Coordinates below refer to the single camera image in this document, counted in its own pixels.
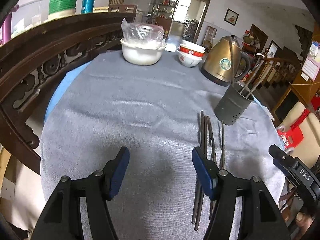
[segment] bowl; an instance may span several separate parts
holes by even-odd
[[[159,49],[143,49],[132,44],[129,44],[123,40],[120,40],[122,44],[122,54],[126,61],[135,65],[153,65],[158,62],[164,52],[165,46]]]
[[[203,57],[205,47],[183,40],[180,44],[179,51],[190,54],[192,56]]]
[[[186,67],[194,67],[202,60],[202,57],[196,57],[181,51],[178,52],[178,57],[181,64]]]

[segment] red band on bowl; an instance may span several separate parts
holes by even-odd
[[[196,57],[203,57],[204,56],[204,53],[202,53],[202,52],[194,51],[192,49],[187,49],[185,47],[182,47],[181,45],[180,45],[180,49],[179,50],[181,52],[184,52],[184,53],[187,53],[189,55],[196,56]]]

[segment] gray utensil holder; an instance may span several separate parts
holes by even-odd
[[[234,87],[230,85],[214,109],[216,117],[226,125],[233,125],[253,101],[252,95],[245,98],[249,91],[245,90],[242,94],[238,92],[241,88],[237,83]]]

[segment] floral painting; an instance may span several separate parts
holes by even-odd
[[[234,12],[233,10],[228,9],[226,16],[224,17],[224,20],[228,23],[231,23],[232,25],[236,25],[236,22],[238,20],[239,14]]]

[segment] fingernail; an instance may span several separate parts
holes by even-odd
[[[303,214],[302,214],[301,212],[299,212],[299,213],[297,214],[297,216],[296,216],[296,220],[297,220],[298,222],[300,222],[302,219],[303,219]]]

